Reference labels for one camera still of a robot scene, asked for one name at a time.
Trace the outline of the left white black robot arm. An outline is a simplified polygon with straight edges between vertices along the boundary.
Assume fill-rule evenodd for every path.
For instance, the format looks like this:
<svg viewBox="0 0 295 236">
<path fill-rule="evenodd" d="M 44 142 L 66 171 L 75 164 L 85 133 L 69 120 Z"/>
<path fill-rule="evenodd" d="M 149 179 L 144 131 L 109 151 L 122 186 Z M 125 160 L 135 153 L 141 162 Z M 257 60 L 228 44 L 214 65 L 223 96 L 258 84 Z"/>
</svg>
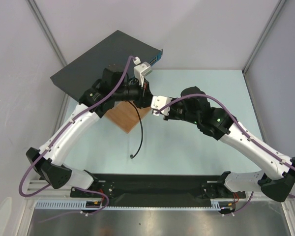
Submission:
<svg viewBox="0 0 295 236">
<path fill-rule="evenodd" d="M 128 67 L 110 65 L 102 77 L 81 96 L 71 116 L 61 128 L 40 148 L 29 148 L 26 156 L 30 169 L 34 170 L 54 189 L 65 185 L 80 188 L 88 197 L 98 192 L 98 184 L 91 173 L 65 165 L 71 148 L 93 124 L 98 122 L 116 102 L 132 101 L 137 108 L 151 106 L 152 94 L 146 75 L 151 71 L 148 62 L 134 66 L 134 76 L 127 73 Z"/>
</svg>

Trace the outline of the dark grey network switch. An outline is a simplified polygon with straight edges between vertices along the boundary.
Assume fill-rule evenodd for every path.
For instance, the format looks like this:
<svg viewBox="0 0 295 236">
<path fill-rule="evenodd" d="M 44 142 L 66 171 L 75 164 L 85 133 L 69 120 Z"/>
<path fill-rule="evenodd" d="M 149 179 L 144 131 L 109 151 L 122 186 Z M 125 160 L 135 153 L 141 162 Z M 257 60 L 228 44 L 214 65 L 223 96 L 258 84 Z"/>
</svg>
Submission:
<svg viewBox="0 0 295 236">
<path fill-rule="evenodd" d="M 109 65 L 115 64 L 123 71 L 129 56 L 139 57 L 142 62 L 154 65 L 162 55 L 163 50 L 116 30 L 51 76 L 51 80 L 56 87 L 79 101 Z"/>
</svg>

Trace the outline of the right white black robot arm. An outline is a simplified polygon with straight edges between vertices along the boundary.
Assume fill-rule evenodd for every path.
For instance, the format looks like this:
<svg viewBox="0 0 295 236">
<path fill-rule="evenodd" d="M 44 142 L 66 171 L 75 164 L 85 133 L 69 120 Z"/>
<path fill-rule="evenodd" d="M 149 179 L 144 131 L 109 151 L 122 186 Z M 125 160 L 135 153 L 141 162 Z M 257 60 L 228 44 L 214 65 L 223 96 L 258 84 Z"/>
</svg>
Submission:
<svg viewBox="0 0 295 236">
<path fill-rule="evenodd" d="M 262 192 L 270 199 L 284 202 L 295 184 L 295 157 L 284 155 L 258 139 L 217 99 L 198 87 L 184 89 L 179 98 L 170 98 L 159 109 L 165 120 L 193 123 L 205 135 L 221 141 L 255 163 L 260 171 L 225 172 L 217 184 L 219 196 L 234 192 Z"/>
</svg>

